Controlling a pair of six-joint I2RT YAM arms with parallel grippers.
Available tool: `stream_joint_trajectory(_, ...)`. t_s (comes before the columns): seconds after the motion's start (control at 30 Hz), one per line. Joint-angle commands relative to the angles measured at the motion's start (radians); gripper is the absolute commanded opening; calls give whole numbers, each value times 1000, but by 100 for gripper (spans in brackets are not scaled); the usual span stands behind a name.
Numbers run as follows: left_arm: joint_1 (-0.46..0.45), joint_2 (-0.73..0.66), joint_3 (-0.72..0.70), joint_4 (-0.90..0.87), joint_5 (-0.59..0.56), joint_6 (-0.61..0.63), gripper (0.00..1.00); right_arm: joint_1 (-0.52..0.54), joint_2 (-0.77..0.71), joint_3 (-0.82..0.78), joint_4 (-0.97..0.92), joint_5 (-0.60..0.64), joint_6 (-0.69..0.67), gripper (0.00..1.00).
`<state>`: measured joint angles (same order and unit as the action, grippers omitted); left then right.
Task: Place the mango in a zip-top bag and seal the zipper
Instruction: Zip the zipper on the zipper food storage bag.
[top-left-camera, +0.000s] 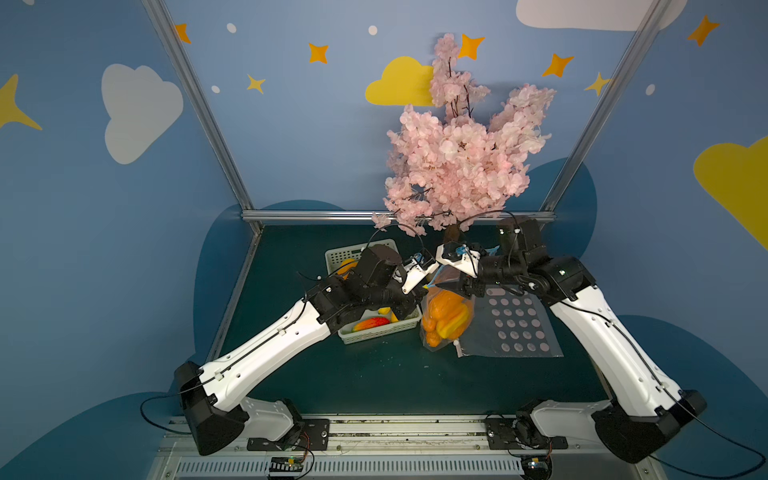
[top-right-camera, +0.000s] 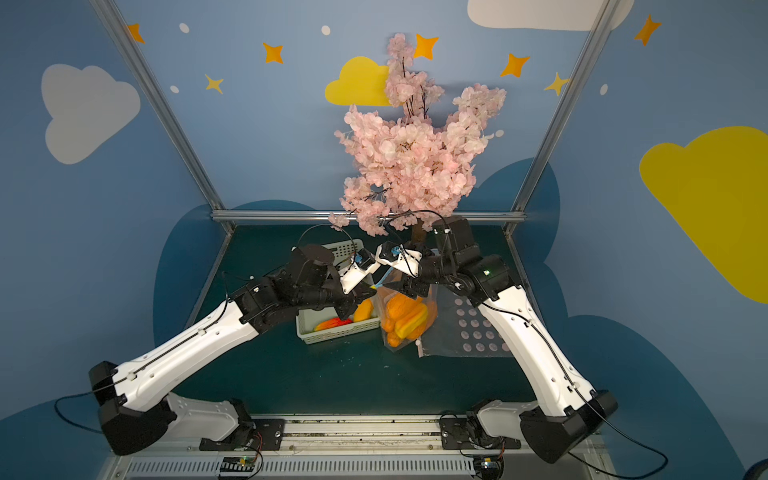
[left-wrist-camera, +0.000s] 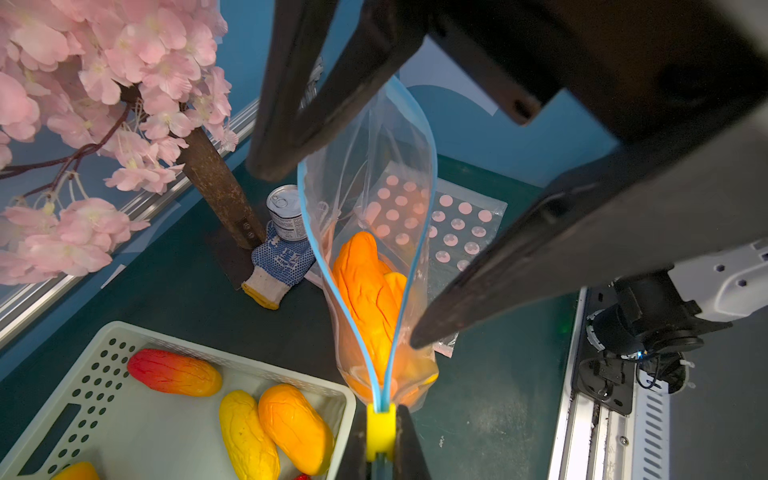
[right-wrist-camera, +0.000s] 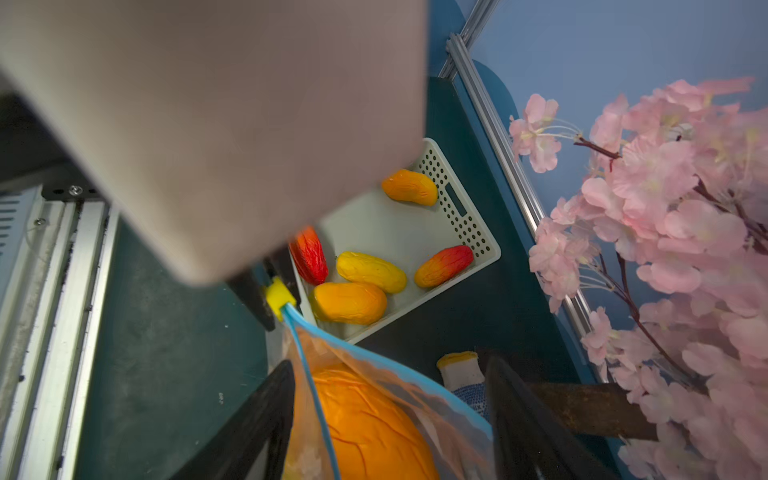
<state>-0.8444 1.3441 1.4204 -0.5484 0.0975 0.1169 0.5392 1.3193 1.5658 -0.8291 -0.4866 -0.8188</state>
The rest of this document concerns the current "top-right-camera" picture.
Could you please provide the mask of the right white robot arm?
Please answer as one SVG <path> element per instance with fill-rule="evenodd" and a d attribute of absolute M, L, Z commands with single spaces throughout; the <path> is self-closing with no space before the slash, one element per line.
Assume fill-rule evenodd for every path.
<path fill-rule="evenodd" d="M 618 408 L 615 397 L 594 389 L 571 364 L 507 263 L 481 252 L 466 219 L 449 218 L 436 236 L 436 252 L 382 246 L 377 256 L 404 274 L 403 293 L 435 284 L 468 301 L 507 345 L 535 394 L 528 407 L 501 400 L 476 407 L 467 420 L 474 442 L 520 440 L 541 460 L 556 463 L 607 422 Z"/>

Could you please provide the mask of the white perforated plastic basket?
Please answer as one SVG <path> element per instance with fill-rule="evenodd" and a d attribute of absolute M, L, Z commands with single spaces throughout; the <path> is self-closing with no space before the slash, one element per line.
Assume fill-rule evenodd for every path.
<path fill-rule="evenodd" d="M 361 250 L 364 248 L 363 242 L 360 239 L 353 239 L 341 242 L 327 243 L 324 247 L 330 250 L 334 254 L 333 265 L 336 268 L 345 268 L 350 263 L 350 256 L 354 250 Z M 352 322 L 351 324 L 328 329 L 320 332 L 314 332 L 313 329 L 318 324 L 338 317 L 333 307 L 324 308 L 323 310 L 301 310 L 295 321 L 296 334 L 305 344 L 315 344 L 323 341 L 332 340 L 344 336 L 349 336 L 365 331 L 375 330 L 380 328 L 380 317 L 378 308 L 374 304 L 374 298 L 371 298 L 374 309 L 373 316 L 366 321 Z"/>

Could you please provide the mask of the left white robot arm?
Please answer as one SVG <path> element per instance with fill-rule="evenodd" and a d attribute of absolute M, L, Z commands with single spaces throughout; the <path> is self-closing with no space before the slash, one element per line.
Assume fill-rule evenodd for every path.
<path fill-rule="evenodd" d="M 117 455 L 131 455 L 166 438 L 197 438 L 207 449 L 248 442 L 253 424 L 240 401 L 206 402 L 174 394 L 192 374 L 301 310 L 332 307 L 353 314 L 374 295 L 366 278 L 378 263 L 367 250 L 337 270 L 321 245 L 296 247 L 280 270 L 249 280 L 207 317 L 154 350 L 120 365 L 104 361 L 89 372 L 101 431 Z"/>

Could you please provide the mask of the clear blue-zip bag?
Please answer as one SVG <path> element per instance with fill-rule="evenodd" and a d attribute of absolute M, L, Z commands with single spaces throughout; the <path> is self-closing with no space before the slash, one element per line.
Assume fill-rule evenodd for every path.
<path fill-rule="evenodd" d="M 391 352 L 419 340 L 432 327 L 438 315 L 437 286 L 429 285 L 426 294 L 411 298 L 389 287 L 390 283 L 398 284 L 404 277 L 397 270 L 385 273 L 373 297 L 383 343 Z"/>

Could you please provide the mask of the clear pink-dotted zip bag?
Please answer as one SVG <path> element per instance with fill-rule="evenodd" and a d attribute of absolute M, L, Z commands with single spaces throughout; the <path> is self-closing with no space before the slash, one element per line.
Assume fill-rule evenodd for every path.
<path fill-rule="evenodd" d="M 417 341 L 423 357 L 511 358 L 509 346 L 493 325 L 466 299 L 439 286 L 437 316 Z"/>

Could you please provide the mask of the orange yellow mango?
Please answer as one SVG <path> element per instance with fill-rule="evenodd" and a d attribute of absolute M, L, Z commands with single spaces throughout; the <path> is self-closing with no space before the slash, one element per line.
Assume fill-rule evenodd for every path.
<path fill-rule="evenodd" d="M 371 299 L 364 300 L 356 309 L 353 315 L 353 322 L 362 322 L 369 320 L 373 316 L 374 305 Z"/>

